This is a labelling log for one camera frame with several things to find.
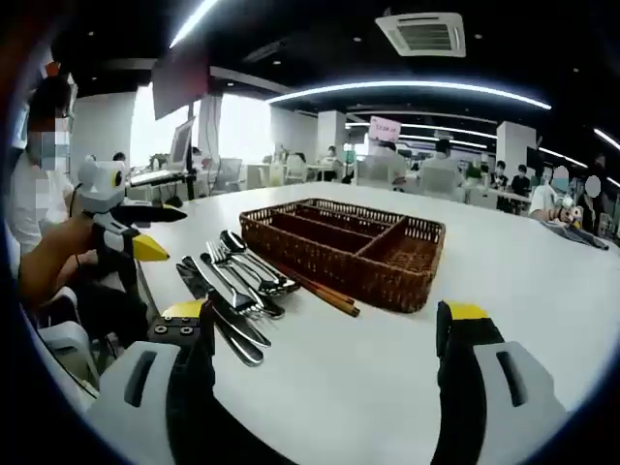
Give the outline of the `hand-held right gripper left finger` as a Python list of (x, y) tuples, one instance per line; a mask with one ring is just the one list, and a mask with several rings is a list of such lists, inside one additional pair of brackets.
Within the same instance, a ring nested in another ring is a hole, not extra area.
[(197, 464), (212, 420), (215, 313), (206, 299), (195, 318), (165, 317), (151, 340), (133, 343), (104, 372), (89, 424), (131, 464)]

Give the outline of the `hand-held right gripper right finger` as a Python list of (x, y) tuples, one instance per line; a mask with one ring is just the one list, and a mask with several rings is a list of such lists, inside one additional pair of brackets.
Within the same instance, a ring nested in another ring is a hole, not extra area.
[(474, 304), (440, 301), (435, 464), (522, 464), (563, 426), (554, 380)]

